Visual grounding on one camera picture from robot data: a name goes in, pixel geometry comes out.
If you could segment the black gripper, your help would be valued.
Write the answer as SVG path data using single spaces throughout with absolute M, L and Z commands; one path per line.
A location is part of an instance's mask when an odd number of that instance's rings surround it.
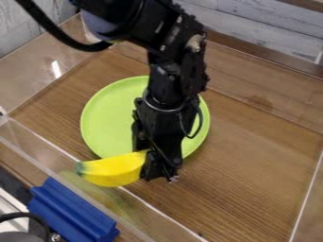
M 202 127 L 198 96 L 164 106 L 142 95 L 133 104 L 132 150 L 148 150 L 140 178 L 146 182 L 157 178 L 176 182 L 177 169 L 182 166 L 182 140 L 193 139 Z

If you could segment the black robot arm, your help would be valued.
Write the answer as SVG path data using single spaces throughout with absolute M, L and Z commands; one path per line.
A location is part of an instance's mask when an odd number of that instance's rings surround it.
M 181 143 L 204 121 L 205 31 L 172 0 L 69 0 L 100 40 L 129 41 L 148 50 L 149 81 L 133 100 L 132 149 L 148 152 L 140 178 L 169 182 L 182 167 Z

